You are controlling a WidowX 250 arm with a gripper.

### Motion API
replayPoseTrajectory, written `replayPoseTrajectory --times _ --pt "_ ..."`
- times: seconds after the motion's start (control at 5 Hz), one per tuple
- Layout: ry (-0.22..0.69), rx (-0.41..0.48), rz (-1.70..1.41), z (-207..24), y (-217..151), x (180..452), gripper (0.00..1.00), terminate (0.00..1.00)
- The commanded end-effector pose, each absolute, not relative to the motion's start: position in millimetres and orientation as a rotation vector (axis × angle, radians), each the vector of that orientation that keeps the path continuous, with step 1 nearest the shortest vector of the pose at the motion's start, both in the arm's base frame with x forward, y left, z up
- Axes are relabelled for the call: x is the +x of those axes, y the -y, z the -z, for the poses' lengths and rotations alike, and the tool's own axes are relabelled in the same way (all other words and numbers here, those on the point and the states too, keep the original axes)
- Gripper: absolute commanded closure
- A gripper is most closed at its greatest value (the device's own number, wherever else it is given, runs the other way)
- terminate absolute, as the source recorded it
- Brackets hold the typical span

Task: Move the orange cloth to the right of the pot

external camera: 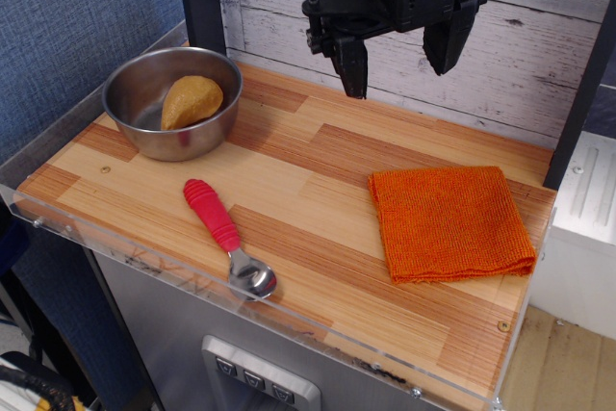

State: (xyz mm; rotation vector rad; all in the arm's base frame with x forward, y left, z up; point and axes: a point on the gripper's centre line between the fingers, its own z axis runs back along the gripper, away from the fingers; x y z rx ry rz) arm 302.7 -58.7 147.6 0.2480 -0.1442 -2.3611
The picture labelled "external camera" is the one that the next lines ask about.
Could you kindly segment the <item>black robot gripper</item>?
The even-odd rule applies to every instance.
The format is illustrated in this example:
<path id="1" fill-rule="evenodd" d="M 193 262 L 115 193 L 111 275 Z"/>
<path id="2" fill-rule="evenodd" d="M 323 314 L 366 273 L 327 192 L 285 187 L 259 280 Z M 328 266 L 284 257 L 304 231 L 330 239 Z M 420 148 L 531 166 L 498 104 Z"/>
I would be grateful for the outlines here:
<path id="1" fill-rule="evenodd" d="M 368 51 L 365 39 L 423 29 L 423 50 L 437 75 L 453 69 L 486 0 L 305 0 L 308 46 L 331 57 L 345 93 L 365 99 Z"/>

